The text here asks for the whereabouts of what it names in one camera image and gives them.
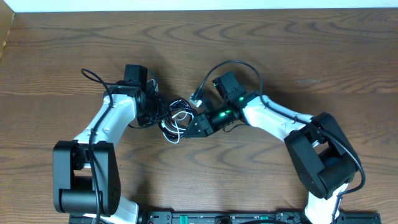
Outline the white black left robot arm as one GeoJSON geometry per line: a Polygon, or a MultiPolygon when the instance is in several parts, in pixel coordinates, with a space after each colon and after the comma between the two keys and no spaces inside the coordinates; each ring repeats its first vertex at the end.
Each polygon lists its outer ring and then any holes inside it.
{"type": "Polygon", "coordinates": [[[104,86],[103,104],[89,125],[72,140],[53,148],[53,204],[67,213],[69,223],[147,223],[145,211],[121,195],[115,150],[126,128],[138,120],[141,127],[157,122],[153,102],[158,81],[149,70],[127,64],[115,83],[83,68],[81,74],[104,86]]]}

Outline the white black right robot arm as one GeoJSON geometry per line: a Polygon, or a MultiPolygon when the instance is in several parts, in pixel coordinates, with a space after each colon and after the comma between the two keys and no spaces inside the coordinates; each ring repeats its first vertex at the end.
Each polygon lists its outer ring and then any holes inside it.
{"type": "Polygon", "coordinates": [[[308,190],[304,210],[310,223],[336,223],[344,194],[357,172],[364,174],[357,153],[336,119],[294,112],[257,92],[248,93],[227,72],[213,80],[223,98],[219,108],[208,108],[192,119],[186,138],[205,138],[235,121],[260,128],[284,142],[296,173],[308,190]]]}

